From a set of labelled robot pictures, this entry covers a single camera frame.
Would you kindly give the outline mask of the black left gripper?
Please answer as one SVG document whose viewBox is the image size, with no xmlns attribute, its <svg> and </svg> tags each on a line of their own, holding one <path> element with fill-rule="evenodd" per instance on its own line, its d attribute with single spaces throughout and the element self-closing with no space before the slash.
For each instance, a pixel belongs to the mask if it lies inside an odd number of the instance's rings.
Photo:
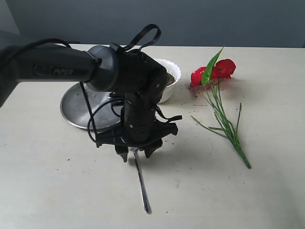
<svg viewBox="0 0 305 229">
<path fill-rule="evenodd" d="M 164 137 L 178 133 L 175 121 L 182 119 L 181 115 L 166 118 L 155 102 L 149 100 L 146 104 L 136 93 L 124 95 L 121 114 L 119 126 L 96 135 L 96 145 L 115 145 L 116 154 L 124 163 L 128 159 L 128 147 L 144 148 L 145 157 L 150 158 L 162 147 Z"/>
</svg>

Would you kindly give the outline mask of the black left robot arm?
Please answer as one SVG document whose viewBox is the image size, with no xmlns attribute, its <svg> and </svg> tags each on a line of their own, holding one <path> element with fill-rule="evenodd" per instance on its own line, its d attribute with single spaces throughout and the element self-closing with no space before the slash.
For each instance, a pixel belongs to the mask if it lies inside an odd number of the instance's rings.
<svg viewBox="0 0 305 229">
<path fill-rule="evenodd" d="M 96 45 L 88 51 L 49 38 L 31 42 L 20 35 L 0 33 L 0 102 L 21 82 L 79 82 L 97 92 L 123 94 L 119 126 L 95 135 L 96 146 L 113 145 L 123 160 L 134 147 L 146 157 L 176 135 L 181 116 L 157 120 L 167 85 L 166 69 L 140 49 L 117 44 Z"/>
</svg>

